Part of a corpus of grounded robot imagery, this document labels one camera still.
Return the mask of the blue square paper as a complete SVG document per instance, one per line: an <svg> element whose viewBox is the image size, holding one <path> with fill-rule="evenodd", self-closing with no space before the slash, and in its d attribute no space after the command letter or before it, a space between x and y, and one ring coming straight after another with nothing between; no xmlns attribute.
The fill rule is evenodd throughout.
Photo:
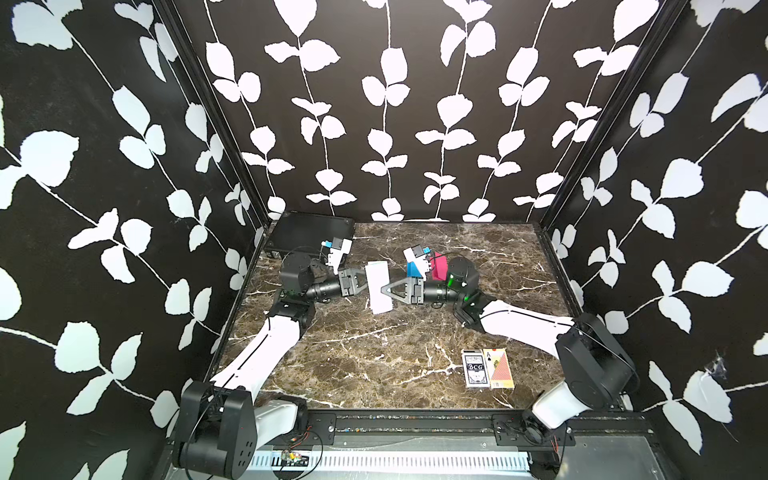
<svg viewBox="0 0 768 480"><path fill-rule="evenodd" d="M407 276L412 278L424 278L422 266L417 262L409 262L407 264Z"/></svg>

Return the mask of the white square paper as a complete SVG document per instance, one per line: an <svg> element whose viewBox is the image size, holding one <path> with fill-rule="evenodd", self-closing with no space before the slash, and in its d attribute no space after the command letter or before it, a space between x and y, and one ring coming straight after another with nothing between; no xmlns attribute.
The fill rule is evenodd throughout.
<svg viewBox="0 0 768 480"><path fill-rule="evenodd" d="M374 315L393 310L393 299L382 292L390 283L389 267L386 261L370 261L365 266L369 291L369 308Z"/></svg>

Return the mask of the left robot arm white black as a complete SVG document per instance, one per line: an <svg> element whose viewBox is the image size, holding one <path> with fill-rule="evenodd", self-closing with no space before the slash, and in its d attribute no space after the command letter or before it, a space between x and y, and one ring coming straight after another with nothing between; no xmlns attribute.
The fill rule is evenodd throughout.
<svg viewBox="0 0 768 480"><path fill-rule="evenodd" d="M265 444L302 424L299 399L254 404L262 386L306 333L319 303L361 294L365 272L345 268L316 281L312 259L291 253L281 263L281 281L261 330L235 359L209 381L193 382L182 394L172 444L172 465L188 478L238 479Z"/></svg>

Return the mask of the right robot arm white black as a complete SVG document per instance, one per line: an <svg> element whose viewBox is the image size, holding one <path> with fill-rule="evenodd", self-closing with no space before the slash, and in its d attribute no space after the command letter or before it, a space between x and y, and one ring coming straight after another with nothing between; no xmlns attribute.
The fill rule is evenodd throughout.
<svg viewBox="0 0 768 480"><path fill-rule="evenodd" d="M370 306L388 312L392 303L448 305L459 323L480 333L506 337L550 354L564 378L541 394L512 427L536 443L586 411L606 411L636 388L639 376L629 354L603 322L583 313L576 318L553 316L513 306L484 293L475 265L464 257L447 264L443 278L423 274L392 281L386 263L365 267Z"/></svg>

